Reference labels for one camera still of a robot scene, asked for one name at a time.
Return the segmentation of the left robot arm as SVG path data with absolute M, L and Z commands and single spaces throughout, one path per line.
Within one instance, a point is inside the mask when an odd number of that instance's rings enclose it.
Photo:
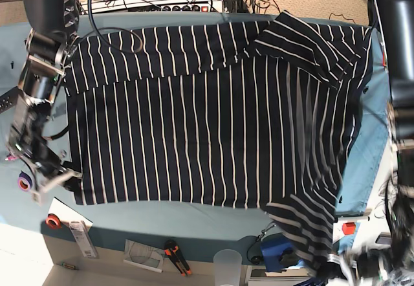
M 333 256 L 324 274 L 348 285 L 372 279 L 376 285 L 413 284 L 413 0 L 375 0 L 389 73 L 387 118 L 397 154 L 397 194 L 386 199 L 391 246 Z

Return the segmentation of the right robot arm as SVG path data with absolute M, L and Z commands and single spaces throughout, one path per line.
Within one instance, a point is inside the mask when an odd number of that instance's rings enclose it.
M 82 176 L 64 165 L 43 136 L 65 68 L 76 49 L 79 10 L 76 0 L 23 0 L 23 4 L 31 30 L 17 85 L 21 94 L 6 146 L 29 168 L 32 182 L 28 191 L 41 204 L 51 189 Z

